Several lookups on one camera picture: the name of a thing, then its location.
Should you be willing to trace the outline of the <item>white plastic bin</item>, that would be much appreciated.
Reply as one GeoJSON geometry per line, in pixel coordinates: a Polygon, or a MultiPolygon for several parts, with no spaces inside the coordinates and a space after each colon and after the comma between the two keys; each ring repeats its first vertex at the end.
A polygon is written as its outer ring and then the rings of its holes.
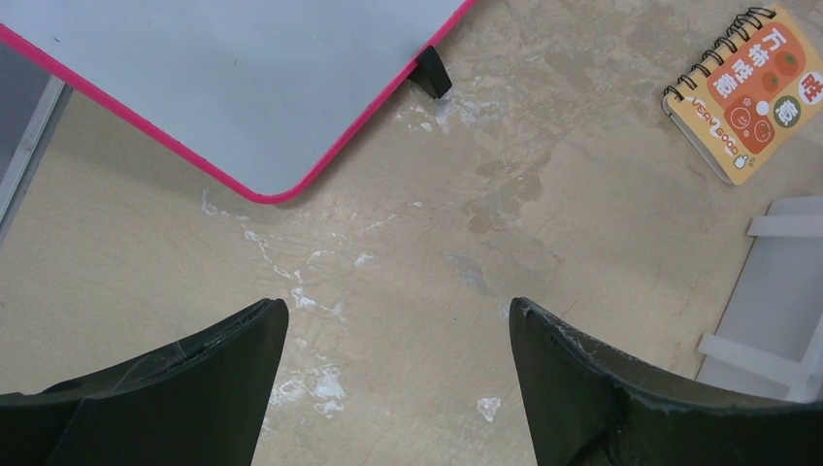
{"type": "Polygon", "coordinates": [[[795,403],[822,398],[822,198],[773,201],[717,329],[698,344],[697,379],[795,403]]]}

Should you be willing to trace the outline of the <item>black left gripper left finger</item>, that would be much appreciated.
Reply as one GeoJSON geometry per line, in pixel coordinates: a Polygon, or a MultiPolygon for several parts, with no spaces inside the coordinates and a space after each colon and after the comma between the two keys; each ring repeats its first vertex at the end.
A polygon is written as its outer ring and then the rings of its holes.
{"type": "Polygon", "coordinates": [[[289,322],[260,300],[171,344],[1,398],[5,465],[248,465],[289,322]]]}

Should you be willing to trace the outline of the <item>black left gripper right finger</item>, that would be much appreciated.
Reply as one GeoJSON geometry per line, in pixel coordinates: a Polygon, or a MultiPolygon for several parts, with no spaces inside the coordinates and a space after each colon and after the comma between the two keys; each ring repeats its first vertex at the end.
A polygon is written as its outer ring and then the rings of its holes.
{"type": "Polygon", "coordinates": [[[818,465],[822,405],[741,394],[648,364],[525,297],[510,347],[541,465],[818,465]]]}

